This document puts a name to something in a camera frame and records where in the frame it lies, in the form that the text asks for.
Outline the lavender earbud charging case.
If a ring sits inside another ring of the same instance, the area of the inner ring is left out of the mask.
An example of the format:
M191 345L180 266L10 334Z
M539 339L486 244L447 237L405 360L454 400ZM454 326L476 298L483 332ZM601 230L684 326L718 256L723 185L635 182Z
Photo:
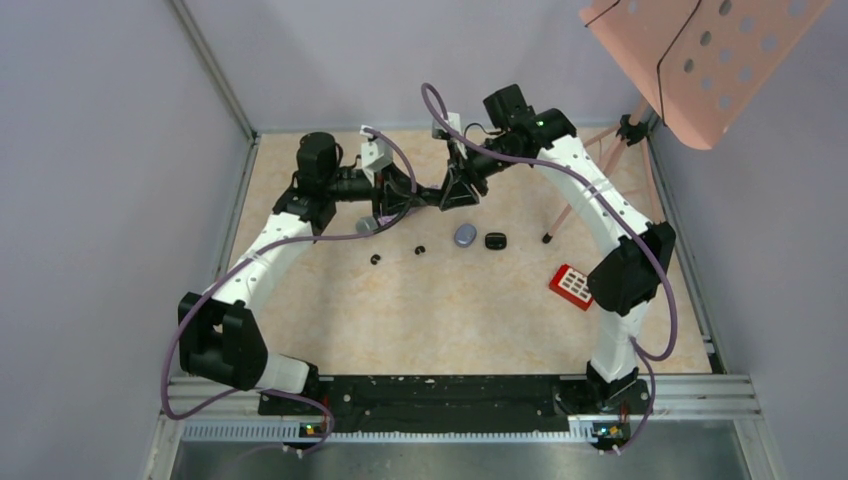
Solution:
M454 233L453 241L459 248L470 247L477 237L477 229L474 225L464 223Z

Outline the black earbud case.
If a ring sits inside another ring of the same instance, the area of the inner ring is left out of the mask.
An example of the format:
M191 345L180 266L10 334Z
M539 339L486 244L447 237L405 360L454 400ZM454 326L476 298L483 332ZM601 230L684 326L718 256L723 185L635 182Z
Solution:
M420 192L419 197L425 205L438 207L441 204L443 194L440 189L425 188Z
M493 251L504 250L508 246L508 237L502 232L489 232L484 236L484 246Z

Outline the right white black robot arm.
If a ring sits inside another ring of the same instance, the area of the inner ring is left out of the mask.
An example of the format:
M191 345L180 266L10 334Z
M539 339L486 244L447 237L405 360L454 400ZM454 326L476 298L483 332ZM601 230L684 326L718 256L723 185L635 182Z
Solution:
M633 208L592 160L566 115L557 108L536 112L518 85L485 99L491 123L501 133L482 144L451 125L433 85L423 83L420 90L435 124L465 146L467 170L477 188L513 164L538 167L589 228L603 258L588 275L601 314L599 337L587 364L586 397L594 409L614 411L636 382L639 365L667 359L676 346L678 311L667 276L675 230ZM659 291L668 303L670 332L665 350L653 356L637 338Z

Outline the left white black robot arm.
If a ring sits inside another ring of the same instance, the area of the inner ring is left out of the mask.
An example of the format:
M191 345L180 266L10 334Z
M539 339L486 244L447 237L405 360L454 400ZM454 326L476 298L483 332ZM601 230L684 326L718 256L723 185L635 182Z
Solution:
M179 364L236 390L282 391L297 413L319 404L320 386L309 364L269 352L256 316L297 258L319 241L339 202L379 204L388 185L385 169L395 158L410 163L383 133L362 127L360 163L344 167L344 150L326 132L304 135L289 186L272 208L260 233L216 283L203 293L188 293L178 307Z

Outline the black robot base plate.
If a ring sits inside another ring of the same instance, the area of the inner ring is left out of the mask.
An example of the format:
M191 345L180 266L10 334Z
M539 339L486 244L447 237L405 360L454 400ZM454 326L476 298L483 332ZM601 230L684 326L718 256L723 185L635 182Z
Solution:
M651 398L639 379L604 400L583 375L325 376L305 392L316 406L265 394L261 416L321 415L337 433L566 432L579 415L635 420Z

